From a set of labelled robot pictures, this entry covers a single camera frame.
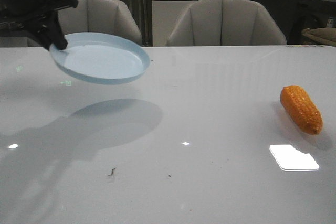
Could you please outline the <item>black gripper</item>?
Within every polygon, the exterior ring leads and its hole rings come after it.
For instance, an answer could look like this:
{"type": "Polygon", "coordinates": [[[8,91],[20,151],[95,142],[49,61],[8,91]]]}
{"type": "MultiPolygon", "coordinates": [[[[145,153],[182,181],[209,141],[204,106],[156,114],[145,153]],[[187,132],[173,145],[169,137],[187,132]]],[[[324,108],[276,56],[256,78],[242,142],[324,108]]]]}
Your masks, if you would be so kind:
{"type": "Polygon", "coordinates": [[[6,17],[14,21],[25,20],[25,17],[33,17],[34,13],[46,13],[33,25],[34,36],[47,50],[52,44],[64,50],[68,42],[55,11],[76,8],[78,3],[78,0],[1,0],[1,20],[6,17]]]}

